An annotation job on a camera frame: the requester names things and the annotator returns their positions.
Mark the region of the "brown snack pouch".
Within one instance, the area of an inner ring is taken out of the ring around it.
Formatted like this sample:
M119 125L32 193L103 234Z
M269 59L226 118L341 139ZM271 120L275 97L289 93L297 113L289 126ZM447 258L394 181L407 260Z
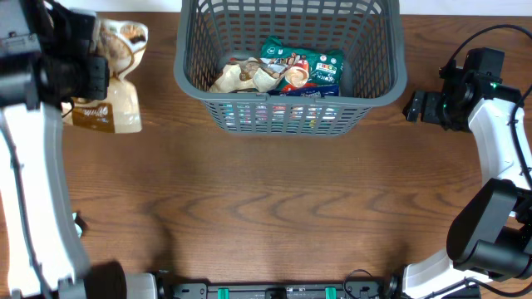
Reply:
M131 134L142 130L135 85L126 76L135 70L144 56L149 40L148 27L139 22L98 20L96 54L109 64L107 98L75 98L62 105L63 122L89 130L113 134Z

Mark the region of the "green Nescafe coffee bag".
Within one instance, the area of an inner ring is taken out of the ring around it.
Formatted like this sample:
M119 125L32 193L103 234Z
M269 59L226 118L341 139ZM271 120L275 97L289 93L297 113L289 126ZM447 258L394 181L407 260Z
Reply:
M277 37L268 37L259 58L269 70L281 76L274 91L288 92L307 87L338 85L342 77L344 54L339 50L321 53L306 48L288 47Z

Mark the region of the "light blue wipes packet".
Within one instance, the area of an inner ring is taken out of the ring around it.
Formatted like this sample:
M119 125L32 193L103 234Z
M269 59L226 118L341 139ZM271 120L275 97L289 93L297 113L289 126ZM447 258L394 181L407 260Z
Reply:
M73 219L74 224L75 224L76 234L77 234L77 236L79 238L81 238L81 236L83 234L83 229L81 228L81 225L79 224L78 214L77 213L73 213L72 214L72 219Z

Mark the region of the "beige snack pouch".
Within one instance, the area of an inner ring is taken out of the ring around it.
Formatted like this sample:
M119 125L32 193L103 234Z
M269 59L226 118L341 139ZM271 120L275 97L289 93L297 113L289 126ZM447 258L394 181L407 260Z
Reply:
M276 88L285 72L295 65L292 58L255 58L231 60L208 89L210 93L255 90L260 93Z

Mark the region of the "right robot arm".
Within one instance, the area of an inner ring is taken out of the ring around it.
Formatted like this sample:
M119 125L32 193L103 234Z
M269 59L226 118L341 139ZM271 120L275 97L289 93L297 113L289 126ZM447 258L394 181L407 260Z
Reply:
M473 134L483 185L452 222L444 249L392 276L384 298L479 298L492 282L531 277L531 150L524 96L503 85L496 66L446 66L440 93L416 93L405 109L421 119Z

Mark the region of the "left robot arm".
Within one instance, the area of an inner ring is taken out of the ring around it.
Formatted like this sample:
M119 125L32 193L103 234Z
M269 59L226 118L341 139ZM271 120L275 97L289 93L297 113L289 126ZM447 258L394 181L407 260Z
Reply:
M156 298L150 273L93 266L78 237L62 159L62 116L39 100L37 56L1 60L1 198L11 298Z

